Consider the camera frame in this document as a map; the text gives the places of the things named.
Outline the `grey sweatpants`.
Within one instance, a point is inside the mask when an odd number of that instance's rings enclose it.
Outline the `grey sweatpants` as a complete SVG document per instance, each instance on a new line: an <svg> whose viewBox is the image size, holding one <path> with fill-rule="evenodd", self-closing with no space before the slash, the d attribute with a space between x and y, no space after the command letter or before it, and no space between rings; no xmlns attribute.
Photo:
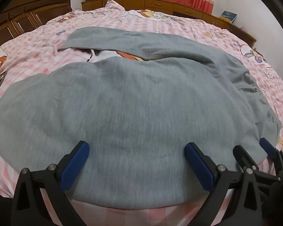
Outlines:
<svg viewBox="0 0 283 226"><path fill-rule="evenodd" d="M104 207L149 209L203 197L183 149L194 142L236 170L241 145L256 163L261 138L276 145L281 122L234 56L188 38L104 27L75 30L62 45L114 50L13 83L0 98L0 155L16 171L55 163L90 145L72 197Z"/></svg>

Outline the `blue book on cabinet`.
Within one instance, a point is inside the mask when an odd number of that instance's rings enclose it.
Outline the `blue book on cabinet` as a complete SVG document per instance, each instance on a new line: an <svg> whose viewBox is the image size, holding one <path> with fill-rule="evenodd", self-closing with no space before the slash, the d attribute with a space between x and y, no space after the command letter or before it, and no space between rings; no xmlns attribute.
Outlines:
<svg viewBox="0 0 283 226"><path fill-rule="evenodd" d="M237 14L224 10L222 14L219 16L219 19L232 24L236 19L236 17Z"/></svg>

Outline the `long wooden low cabinet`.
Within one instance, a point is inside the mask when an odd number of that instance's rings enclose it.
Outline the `long wooden low cabinet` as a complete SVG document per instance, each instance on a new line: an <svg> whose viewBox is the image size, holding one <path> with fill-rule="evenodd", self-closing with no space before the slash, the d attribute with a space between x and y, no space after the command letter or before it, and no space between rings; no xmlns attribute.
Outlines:
<svg viewBox="0 0 283 226"><path fill-rule="evenodd" d="M177 17L184 17L190 19L197 19L204 21L207 24L211 24L222 30L227 30L232 33L238 39L244 41L248 46L253 47L256 43L256 39L243 29L238 28L230 22L225 22L220 18L207 14L200 10L194 9L189 6L180 5L174 2L168 2L163 0L113 0L123 6L125 10L151 10L155 12L162 12L168 15L174 15Z"/></svg>

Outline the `dark wooden headboard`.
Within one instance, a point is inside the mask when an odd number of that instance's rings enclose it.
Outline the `dark wooden headboard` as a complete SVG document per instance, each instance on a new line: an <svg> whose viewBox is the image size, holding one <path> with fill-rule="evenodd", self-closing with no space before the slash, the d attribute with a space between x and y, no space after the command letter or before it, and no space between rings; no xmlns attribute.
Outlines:
<svg viewBox="0 0 283 226"><path fill-rule="evenodd" d="M71 0L13 0L0 14L0 46L72 11Z"/></svg>

